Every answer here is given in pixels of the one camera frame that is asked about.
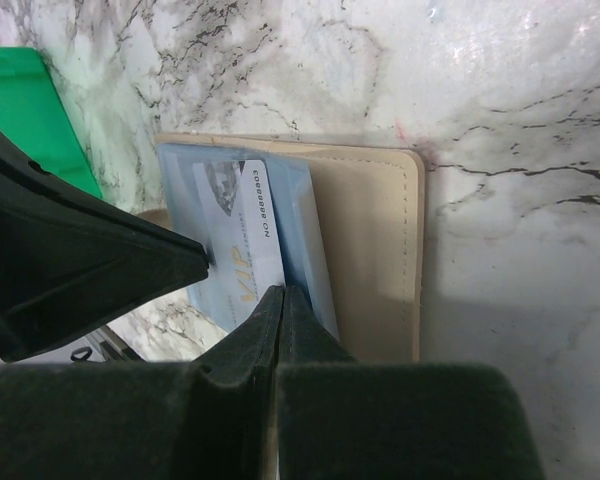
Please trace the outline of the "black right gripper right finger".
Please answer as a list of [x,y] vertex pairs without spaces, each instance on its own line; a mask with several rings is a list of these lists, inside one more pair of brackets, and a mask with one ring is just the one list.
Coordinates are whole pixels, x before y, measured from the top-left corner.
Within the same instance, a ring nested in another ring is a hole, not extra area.
[[284,294],[276,369],[284,479],[541,479],[524,408],[499,370],[367,364]]

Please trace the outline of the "beige card holder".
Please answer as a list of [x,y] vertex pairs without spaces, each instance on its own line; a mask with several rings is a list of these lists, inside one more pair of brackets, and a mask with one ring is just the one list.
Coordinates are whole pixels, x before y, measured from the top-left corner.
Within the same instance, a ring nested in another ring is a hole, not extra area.
[[190,133],[161,133],[156,143],[306,160],[342,344],[365,361],[418,361],[425,167],[417,153]]

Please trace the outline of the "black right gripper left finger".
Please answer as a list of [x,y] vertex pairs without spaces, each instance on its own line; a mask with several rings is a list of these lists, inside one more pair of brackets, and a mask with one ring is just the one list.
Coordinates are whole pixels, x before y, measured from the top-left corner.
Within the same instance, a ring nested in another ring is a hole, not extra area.
[[273,479],[284,291],[192,362],[0,366],[0,479]]

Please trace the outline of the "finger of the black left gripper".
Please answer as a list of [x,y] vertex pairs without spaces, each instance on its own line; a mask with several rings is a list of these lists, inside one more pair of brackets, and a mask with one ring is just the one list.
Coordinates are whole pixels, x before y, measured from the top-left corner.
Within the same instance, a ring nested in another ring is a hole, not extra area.
[[0,132],[0,360],[62,347],[205,279],[203,247],[45,171]]

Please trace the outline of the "silver VIP credit card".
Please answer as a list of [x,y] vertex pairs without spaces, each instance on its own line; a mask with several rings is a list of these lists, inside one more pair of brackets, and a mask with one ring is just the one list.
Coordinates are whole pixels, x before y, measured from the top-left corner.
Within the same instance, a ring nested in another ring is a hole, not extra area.
[[285,284],[267,170],[262,160],[248,159],[196,163],[192,171],[211,267],[198,299],[230,332],[269,287]]

